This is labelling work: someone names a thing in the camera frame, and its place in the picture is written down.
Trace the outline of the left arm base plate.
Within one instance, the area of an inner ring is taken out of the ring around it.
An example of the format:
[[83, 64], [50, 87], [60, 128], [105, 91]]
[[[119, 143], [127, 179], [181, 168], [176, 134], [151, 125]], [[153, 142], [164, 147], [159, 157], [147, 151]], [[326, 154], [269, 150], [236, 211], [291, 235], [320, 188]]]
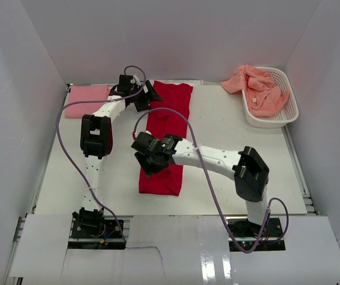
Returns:
[[98, 228], [72, 221], [68, 249], [124, 250], [125, 247], [115, 219], [105, 219]]

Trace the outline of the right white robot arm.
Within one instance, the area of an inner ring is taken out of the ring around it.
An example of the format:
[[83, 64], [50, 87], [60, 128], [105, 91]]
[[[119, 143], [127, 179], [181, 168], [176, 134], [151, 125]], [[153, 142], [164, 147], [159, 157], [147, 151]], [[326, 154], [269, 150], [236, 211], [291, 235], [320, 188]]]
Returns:
[[146, 177], [166, 173], [171, 166], [205, 166], [234, 181], [237, 195], [246, 203], [248, 231], [260, 237], [269, 230], [265, 217], [269, 167], [254, 148], [227, 151], [196, 147], [185, 138], [167, 134], [160, 140], [147, 132], [140, 132], [131, 147]]

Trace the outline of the red t shirt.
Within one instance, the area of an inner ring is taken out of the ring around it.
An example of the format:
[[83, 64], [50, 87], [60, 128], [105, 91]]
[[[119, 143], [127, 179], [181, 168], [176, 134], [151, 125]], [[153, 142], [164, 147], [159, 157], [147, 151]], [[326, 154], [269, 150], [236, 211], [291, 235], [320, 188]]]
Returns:
[[[163, 100], [152, 102], [151, 107], [153, 109], [166, 107], [181, 113], [185, 118], [189, 118], [193, 92], [191, 85], [165, 84], [155, 81], [154, 90]], [[156, 138], [162, 139], [167, 134], [184, 138], [187, 130], [187, 123], [173, 112], [159, 110], [148, 115], [147, 131], [150, 131]], [[144, 171], [140, 171], [138, 189], [141, 194], [178, 196], [182, 188], [182, 181], [183, 167], [171, 164], [149, 178]]]

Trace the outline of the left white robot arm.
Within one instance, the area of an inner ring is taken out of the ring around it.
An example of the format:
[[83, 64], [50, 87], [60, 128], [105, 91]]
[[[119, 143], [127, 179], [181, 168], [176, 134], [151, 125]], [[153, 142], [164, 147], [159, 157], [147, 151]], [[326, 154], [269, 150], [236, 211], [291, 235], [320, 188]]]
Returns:
[[107, 102], [93, 114], [82, 117], [80, 148], [85, 157], [84, 177], [88, 189], [79, 212], [74, 212], [73, 216], [78, 227], [92, 237], [100, 237], [106, 232], [104, 207], [97, 199], [97, 193], [101, 171], [113, 148], [112, 123], [130, 104], [135, 105], [137, 112], [142, 112], [151, 109], [151, 102], [160, 101], [162, 98], [150, 81], [142, 83], [136, 75], [122, 74], [119, 84], [112, 87]]

